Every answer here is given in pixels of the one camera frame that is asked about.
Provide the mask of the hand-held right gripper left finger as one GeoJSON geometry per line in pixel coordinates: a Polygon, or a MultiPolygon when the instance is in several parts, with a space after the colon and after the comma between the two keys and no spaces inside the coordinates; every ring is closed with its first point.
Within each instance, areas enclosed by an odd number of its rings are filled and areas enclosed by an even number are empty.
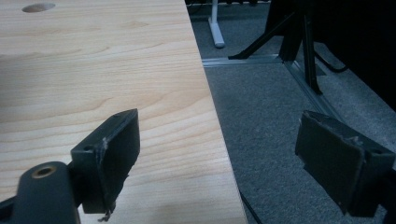
{"type": "Polygon", "coordinates": [[[76,203],[86,214],[109,220],[140,153],[138,111],[110,116],[71,150],[76,203]]]}

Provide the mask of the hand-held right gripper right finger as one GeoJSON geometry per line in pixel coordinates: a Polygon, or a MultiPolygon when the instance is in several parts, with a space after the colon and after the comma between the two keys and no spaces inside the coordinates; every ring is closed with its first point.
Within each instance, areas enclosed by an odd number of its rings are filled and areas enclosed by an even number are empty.
{"type": "Polygon", "coordinates": [[[344,214],[396,217],[396,153],[337,119],[305,110],[295,154],[344,214]]]}

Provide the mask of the dark curtain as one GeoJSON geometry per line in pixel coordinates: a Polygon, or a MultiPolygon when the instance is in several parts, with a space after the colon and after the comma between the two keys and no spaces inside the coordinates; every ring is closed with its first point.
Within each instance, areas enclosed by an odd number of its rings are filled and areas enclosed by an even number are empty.
{"type": "Polygon", "coordinates": [[[312,0],[313,36],[396,111],[396,0],[312,0]]]}

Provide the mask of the black metal stand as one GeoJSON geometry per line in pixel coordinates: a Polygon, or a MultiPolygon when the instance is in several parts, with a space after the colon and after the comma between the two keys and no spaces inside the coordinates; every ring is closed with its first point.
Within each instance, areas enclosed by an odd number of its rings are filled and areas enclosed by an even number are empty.
{"type": "Polygon", "coordinates": [[[314,56],[313,9],[314,0],[271,0],[264,33],[246,49],[229,56],[229,59],[245,60],[272,37],[282,35],[278,56],[283,62],[294,61],[300,46],[303,46],[305,82],[314,93],[321,94],[314,56]]]}

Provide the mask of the white table leg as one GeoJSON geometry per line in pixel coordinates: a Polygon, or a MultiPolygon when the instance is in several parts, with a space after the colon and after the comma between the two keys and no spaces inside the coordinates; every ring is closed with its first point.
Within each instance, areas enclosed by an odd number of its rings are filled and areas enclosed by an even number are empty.
{"type": "Polygon", "coordinates": [[[211,1],[212,1],[211,14],[208,17],[208,24],[215,47],[218,49],[222,49],[225,47],[225,42],[218,23],[219,0],[211,0],[211,1]]]}

